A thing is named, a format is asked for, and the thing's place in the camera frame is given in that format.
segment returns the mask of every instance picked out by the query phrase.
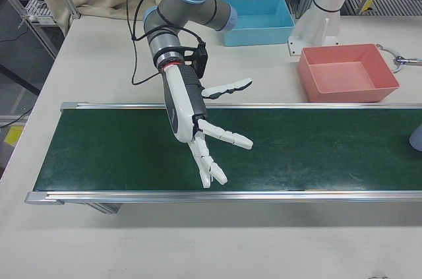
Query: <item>white cylindrical robot base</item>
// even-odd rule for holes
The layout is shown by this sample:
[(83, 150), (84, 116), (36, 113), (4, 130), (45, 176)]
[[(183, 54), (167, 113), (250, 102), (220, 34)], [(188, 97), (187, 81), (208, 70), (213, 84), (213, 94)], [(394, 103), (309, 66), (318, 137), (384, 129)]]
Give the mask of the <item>white cylindrical robot base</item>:
[(309, 10), (297, 21), (289, 37), (290, 55), (300, 55), (302, 48), (337, 44), (340, 8), (345, 0), (313, 0)]

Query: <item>gray floor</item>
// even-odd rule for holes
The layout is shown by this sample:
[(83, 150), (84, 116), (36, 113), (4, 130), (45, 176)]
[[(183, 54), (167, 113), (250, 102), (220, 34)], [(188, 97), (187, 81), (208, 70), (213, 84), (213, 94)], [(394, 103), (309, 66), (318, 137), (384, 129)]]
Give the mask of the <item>gray floor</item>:
[[(19, 15), (9, 2), (0, 0), (0, 64), (35, 87), (42, 89), (54, 60), (21, 22)], [(60, 48), (63, 42), (60, 29), (44, 28), (44, 31), (56, 47)], [(13, 40), (22, 33), (25, 34), (15, 41), (1, 42)], [(36, 95), (0, 74), (0, 119), (2, 121), (18, 117), (28, 111), (34, 106), (36, 100)], [(0, 156), (4, 155), (1, 145), (8, 129), (4, 128), (0, 131)], [(2, 173), (3, 168), (0, 168), (0, 177)]]

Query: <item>metal clamp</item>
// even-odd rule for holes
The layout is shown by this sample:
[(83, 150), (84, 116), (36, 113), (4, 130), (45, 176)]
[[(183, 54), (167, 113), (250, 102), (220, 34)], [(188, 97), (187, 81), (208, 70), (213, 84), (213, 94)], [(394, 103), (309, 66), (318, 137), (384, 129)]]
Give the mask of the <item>metal clamp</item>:
[(398, 73), (399, 71), (401, 71), (404, 68), (404, 65), (422, 66), (422, 58), (404, 58), (394, 49), (383, 47), (380, 44), (377, 44), (377, 48), (379, 50), (391, 53), (394, 56), (393, 62), (397, 66), (397, 68), (391, 70), (393, 73)]

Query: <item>green conveyor belt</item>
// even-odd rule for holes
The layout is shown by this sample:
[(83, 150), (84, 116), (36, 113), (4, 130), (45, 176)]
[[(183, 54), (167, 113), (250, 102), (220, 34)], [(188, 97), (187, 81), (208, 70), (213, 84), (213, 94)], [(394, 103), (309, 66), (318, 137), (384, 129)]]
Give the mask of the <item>green conveyor belt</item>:
[[(252, 150), (207, 138), (211, 191), (422, 190), (420, 109), (209, 109)], [(65, 109), (34, 191), (203, 191), (164, 109)]]

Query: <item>wire rack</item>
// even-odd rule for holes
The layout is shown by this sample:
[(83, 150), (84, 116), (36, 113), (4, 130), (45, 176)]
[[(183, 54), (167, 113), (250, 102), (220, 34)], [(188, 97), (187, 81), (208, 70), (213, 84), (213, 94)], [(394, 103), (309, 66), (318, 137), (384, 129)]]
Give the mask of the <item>wire rack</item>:
[(41, 26), (57, 26), (45, 0), (29, 0), (25, 9), (32, 23)]

